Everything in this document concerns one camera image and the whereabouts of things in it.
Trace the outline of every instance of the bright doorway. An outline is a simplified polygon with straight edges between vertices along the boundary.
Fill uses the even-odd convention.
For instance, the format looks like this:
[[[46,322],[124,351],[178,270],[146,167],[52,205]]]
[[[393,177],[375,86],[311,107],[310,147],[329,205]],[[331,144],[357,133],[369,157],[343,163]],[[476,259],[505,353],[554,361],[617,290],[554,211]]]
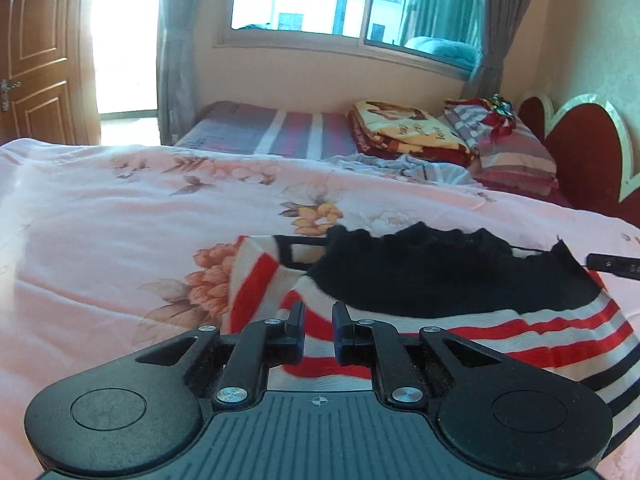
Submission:
[[[91,31],[102,144],[160,144],[159,0],[93,0]]]

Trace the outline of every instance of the crosshair symbol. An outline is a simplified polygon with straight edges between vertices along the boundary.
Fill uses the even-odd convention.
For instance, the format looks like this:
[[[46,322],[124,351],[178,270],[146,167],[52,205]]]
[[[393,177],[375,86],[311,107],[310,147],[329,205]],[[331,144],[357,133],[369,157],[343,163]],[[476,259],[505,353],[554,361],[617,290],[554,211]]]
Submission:
[[[314,403],[318,408],[322,408],[326,403],[329,402],[329,399],[323,396],[317,396],[311,399],[311,402]]]

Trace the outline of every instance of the headboard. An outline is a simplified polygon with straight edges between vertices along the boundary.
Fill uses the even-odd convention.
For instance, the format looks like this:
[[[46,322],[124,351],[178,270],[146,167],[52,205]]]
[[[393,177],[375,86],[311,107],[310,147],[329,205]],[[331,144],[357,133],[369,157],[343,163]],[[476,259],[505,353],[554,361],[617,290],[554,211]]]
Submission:
[[[560,191],[574,207],[640,227],[640,167],[634,167],[629,133],[610,102],[585,94],[554,113],[547,96],[529,92],[517,108],[556,160]]]

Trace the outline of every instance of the striped mattress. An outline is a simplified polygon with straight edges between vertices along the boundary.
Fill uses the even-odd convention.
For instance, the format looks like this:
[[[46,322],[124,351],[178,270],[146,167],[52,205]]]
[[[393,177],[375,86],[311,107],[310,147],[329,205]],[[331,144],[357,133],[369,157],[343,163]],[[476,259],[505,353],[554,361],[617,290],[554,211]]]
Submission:
[[[281,155],[322,160],[354,155],[343,114],[305,114],[220,101],[176,146],[241,155]]]

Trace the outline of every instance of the door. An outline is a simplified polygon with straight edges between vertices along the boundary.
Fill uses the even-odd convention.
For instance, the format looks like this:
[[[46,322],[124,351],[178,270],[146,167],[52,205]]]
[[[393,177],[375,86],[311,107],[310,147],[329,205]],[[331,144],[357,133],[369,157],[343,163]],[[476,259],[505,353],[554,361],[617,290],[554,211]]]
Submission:
[[[0,0],[0,143],[100,143],[89,2]]]

